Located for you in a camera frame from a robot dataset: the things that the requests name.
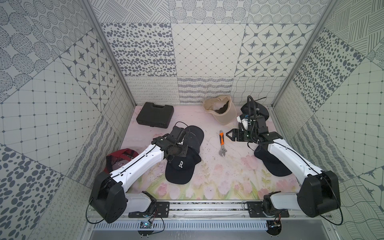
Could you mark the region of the black cap with white logo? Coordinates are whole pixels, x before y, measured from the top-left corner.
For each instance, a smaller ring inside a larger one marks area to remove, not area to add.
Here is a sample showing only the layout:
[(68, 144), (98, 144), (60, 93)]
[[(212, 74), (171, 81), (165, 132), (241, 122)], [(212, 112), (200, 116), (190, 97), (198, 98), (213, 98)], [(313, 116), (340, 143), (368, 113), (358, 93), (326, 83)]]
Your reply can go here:
[(202, 161), (199, 152), (188, 148), (186, 157), (174, 157), (167, 163), (165, 177), (172, 184), (185, 185), (191, 179), (195, 167)]

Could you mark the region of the beige baseball cap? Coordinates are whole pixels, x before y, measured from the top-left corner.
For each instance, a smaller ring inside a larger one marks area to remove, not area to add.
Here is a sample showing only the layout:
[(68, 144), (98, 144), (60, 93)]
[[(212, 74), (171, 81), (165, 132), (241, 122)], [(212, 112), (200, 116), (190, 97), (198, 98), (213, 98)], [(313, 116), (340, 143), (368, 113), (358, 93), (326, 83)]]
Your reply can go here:
[(221, 95), (203, 101), (203, 109), (217, 122), (227, 125), (237, 118), (237, 110), (230, 95)]

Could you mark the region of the dark grey baseball cap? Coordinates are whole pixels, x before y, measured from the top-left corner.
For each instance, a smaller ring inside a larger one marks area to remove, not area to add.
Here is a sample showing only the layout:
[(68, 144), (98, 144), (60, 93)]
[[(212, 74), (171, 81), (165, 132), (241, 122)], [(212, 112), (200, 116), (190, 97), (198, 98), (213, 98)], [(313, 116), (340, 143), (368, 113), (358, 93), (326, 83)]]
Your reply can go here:
[(250, 110), (248, 104), (244, 104), (241, 107), (242, 114), (253, 116), (254, 112), (256, 112), (256, 115), (263, 116), (265, 120), (267, 121), (270, 117), (269, 111), (266, 107), (261, 105), (260, 103), (256, 102), (254, 104), (250, 104)]

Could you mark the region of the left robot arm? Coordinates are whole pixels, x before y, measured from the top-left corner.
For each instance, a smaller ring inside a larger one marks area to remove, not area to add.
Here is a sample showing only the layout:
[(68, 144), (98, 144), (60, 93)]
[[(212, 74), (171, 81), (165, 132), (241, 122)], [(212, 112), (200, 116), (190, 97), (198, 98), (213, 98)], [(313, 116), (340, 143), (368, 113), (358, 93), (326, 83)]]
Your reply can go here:
[(127, 195), (133, 183), (147, 170), (162, 160), (185, 157), (188, 145), (185, 136), (189, 128), (174, 126), (171, 133), (154, 138), (151, 144), (126, 165), (112, 171), (101, 172), (95, 178), (88, 206), (110, 224), (124, 213), (143, 213), (152, 216), (157, 200), (147, 192)]

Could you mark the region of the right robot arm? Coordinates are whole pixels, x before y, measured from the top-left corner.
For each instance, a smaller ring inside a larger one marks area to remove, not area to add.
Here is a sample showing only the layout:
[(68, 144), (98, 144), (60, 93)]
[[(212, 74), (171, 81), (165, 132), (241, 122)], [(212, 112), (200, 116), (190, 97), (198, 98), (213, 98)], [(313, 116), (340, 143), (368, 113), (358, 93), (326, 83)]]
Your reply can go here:
[(324, 171), (293, 150), (277, 132), (270, 132), (263, 116), (238, 118), (239, 128), (226, 136), (233, 142), (257, 144), (254, 150), (267, 170), (276, 177), (293, 174), (300, 189), (292, 193), (272, 192), (263, 197), (263, 212), (277, 216), (282, 210), (301, 210), (314, 218), (340, 209), (339, 180), (332, 171)]

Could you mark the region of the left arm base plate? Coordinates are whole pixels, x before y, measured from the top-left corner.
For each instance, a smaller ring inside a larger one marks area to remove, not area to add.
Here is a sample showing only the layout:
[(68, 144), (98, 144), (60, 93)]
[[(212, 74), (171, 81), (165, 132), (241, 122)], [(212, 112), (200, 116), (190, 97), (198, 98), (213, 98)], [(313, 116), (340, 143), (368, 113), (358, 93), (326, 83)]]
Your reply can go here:
[(156, 216), (157, 218), (167, 218), (169, 216), (170, 202), (156, 202), (151, 203), (149, 208), (144, 212), (129, 213), (129, 218), (150, 218)]

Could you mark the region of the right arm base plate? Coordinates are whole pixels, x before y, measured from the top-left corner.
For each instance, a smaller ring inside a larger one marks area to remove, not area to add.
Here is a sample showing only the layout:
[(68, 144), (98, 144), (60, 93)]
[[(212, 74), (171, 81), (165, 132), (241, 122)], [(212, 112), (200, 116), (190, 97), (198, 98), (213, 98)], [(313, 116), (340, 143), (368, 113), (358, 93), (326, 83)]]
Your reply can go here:
[(290, 216), (288, 210), (278, 210), (268, 202), (264, 201), (245, 202), (244, 208), (249, 212), (250, 218), (288, 218)]

